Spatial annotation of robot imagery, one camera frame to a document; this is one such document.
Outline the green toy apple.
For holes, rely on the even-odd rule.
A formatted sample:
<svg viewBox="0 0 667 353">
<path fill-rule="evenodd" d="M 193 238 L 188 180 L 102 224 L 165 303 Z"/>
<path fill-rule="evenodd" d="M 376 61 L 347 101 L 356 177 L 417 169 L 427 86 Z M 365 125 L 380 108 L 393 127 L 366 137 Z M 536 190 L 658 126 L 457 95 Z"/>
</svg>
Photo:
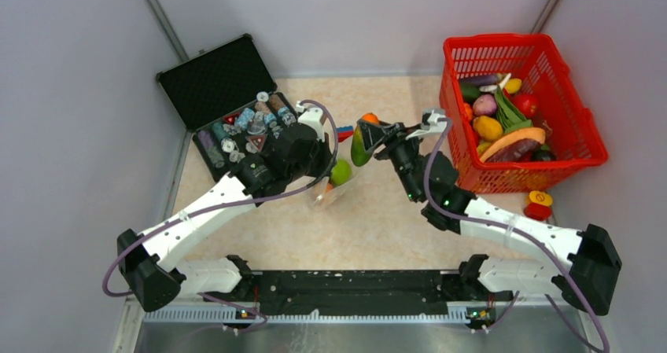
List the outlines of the green toy apple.
<svg viewBox="0 0 667 353">
<path fill-rule="evenodd" d="M 345 159 L 339 159 L 330 172 L 330 184 L 334 187 L 342 186 L 352 177 L 352 167 Z"/>
</svg>

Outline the clear zip top bag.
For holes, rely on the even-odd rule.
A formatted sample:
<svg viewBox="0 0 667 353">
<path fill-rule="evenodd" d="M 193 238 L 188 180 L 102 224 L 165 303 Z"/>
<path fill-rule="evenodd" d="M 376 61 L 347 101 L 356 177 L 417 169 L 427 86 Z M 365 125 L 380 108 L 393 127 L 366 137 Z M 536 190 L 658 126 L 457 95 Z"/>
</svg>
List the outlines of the clear zip top bag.
<svg viewBox="0 0 667 353">
<path fill-rule="evenodd" d="M 346 127 L 337 132 L 338 152 L 336 163 L 330 174 L 320 180 L 308 191 L 309 204 L 315 209 L 324 209 L 346 193 L 352 194 L 352 188 L 362 168 L 352 160 L 353 129 Z"/>
</svg>

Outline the dark green toy vegetable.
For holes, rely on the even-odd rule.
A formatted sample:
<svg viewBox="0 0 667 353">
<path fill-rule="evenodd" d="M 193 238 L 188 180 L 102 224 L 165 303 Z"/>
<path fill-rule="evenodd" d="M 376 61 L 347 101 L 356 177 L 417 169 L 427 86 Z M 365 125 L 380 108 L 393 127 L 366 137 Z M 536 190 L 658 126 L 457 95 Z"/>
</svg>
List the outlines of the dark green toy vegetable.
<svg viewBox="0 0 667 353">
<path fill-rule="evenodd" d="M 460 83 L 459 88 L 462 95 L 462 99 L 467 103 L 472 103 L 481 96 L 479 88 L 475 85 L 471 85 L 468 83 Z"/>
</svg>

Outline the purple toy eggplant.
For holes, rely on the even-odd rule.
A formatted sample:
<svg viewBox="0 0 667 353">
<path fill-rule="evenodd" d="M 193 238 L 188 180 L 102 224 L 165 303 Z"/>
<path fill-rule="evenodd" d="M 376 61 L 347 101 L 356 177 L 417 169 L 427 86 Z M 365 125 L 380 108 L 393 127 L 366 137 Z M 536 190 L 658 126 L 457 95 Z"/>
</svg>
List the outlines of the purple toy eggplant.
<svg viewBox="0 0 667 353">
<path fill-rule="evenodd" d="M 495 74 L 487 74 L 487 75 L 476 75 L 476 76 L 471 76 L 467 78 L 461 78 L 459 79 L 460 84 L 467 84 L 471 86 L 490 86 L 493 84 L 497 84 L 501 79 L 503 78 L 503 75 L 500 73 L 495 73 Z"/>
</svg>

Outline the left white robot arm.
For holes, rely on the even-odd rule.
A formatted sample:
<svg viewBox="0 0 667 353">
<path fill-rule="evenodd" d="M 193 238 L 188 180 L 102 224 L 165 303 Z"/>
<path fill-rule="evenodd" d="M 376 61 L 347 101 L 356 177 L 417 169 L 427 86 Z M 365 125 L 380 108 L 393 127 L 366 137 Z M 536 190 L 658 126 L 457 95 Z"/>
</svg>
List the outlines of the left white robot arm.
<svg viewBox="0 0 667 353">
<path fill-rule="evenodd" d="M 116 239 L 118 270 L 145 312 L 158 311 L 186 292 L 225 292 L 243 300 L 252 279 L 228 259 L 179 270 L 182 259 L 209 235 L 261 204 L 313 187 L 330 172 L 338 144 L 329 143 L 326 125 L 335 127 L 327 108 L 313 100 L 297 105 L 297 121 L 258 152 L 237 162 L 203 196 L 173 216 L 140 232 L 128 229 Z"/>
</svg>

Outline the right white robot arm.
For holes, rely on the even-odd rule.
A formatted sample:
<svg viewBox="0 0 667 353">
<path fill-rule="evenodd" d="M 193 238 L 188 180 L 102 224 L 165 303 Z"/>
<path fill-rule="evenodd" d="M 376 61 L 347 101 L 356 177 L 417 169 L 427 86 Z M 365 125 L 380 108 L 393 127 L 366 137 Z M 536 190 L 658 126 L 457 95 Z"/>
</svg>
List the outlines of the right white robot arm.
<svg viewBox="0 0 667 353">
<path fill-rule="evenodd" d="M 438 230 L 494 241 L 529 257 L 493 259 L 480 254 L 460 268 L 463 293 L 481 300 L 490 292 L 560 296 L 569 305 L 597 316 L 610 312 L 622 261 L 609 233 L 590 224 L 584 230 L 559 227 L 505 210 L 456 185 L 459 173 L 435 146 L 425 156 L 425 136 L 442 142 L 451 119 L 440 108 L 427 110 L 422 122 L 357 123 L 363 150 L 390 160 L 409 201 L 422 203 L 422 216 Z"/>
</svg>

